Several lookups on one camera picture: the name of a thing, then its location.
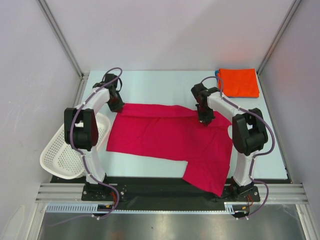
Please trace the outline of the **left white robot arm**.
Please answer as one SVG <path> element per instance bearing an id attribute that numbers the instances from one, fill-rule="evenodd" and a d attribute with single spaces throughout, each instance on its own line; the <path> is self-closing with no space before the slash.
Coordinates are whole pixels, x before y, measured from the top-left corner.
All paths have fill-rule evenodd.
<path id="1" fill-rule="evenodd" d="M 120 76 L 121 73 L 116 75 L 108 70 L 101 81 L 93 85 L 83 103 L 64 110 L 64 139 L 81 158 L 86 177 L 84 197 L 94 201 L 103 201 L 109 196 L 114 201 L 119 198 L 117 189 L 106 183 L 107 176 L 99 159 L 96 115 L 104 104 L 113 113 L 122 112 L 125 103 L 117 89 L 118 84 L 123 85 Z"/>

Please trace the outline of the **crimson red t-shirt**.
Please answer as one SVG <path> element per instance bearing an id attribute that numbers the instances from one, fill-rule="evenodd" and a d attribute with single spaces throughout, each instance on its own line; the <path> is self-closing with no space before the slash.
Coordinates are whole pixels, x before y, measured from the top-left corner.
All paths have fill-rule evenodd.
<path id="1" fill-rule="evenodd" d="M 107 151 L 186 161 L 183 180 L 217 196 L 223 194 L 233 143 L 231 122 L 219 112 L 207 126 L 195 110 L 180 105 L 125 104 L 111 128 Z"/>

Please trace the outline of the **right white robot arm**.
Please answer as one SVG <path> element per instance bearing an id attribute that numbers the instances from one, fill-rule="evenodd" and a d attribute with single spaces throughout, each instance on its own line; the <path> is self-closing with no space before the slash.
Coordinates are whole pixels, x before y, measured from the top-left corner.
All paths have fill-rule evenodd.
<path id="1" fill-rule="evenodd" d="M 237 150 L 235 172 L 231 178 L 230 194 L 242 201 L 254 187 L 252 172 L 254 158 L 268 142 L 267 125 L 260 109 L 246 110 L 226 97 L 217 87 L 206 88 L 197 83 L 191 88 L 197 104 L 199 121 L 206 126 L 220 113 L 231 122 L 231 139 Z"/>

